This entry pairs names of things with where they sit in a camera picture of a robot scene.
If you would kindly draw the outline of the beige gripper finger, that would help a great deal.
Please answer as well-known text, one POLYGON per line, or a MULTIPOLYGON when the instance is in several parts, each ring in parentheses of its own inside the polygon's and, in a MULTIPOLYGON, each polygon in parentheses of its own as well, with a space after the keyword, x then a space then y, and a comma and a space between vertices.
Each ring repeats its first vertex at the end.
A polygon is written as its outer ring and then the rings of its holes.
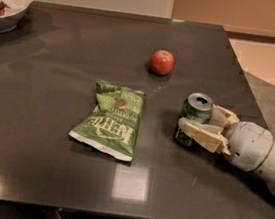
POLYGON ((220 126, 199 124, 183 117, 178 120, 178 125, 182 132, 209 152, 231 154, 228 139, 221 134, 223 128, 220 126))
POLYGON ((225 109, 219 105, 213 105, 210 124, 213 126, 220 126, 220 128, 228 128, 234 123, 239 123, 236 113, 225 109))

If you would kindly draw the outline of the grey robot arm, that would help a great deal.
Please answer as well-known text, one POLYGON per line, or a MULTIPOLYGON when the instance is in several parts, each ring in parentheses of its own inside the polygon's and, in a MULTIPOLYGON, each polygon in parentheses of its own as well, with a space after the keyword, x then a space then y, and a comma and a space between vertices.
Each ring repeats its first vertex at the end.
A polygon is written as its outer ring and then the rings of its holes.
POLYGON ((209 124, 182 117, 178 125, 204 149, 223 155, 241 171, 263 179, 275 196, 275 138, 270 131, 256 123, 240 121, 235 113, 217 105, 209 124))

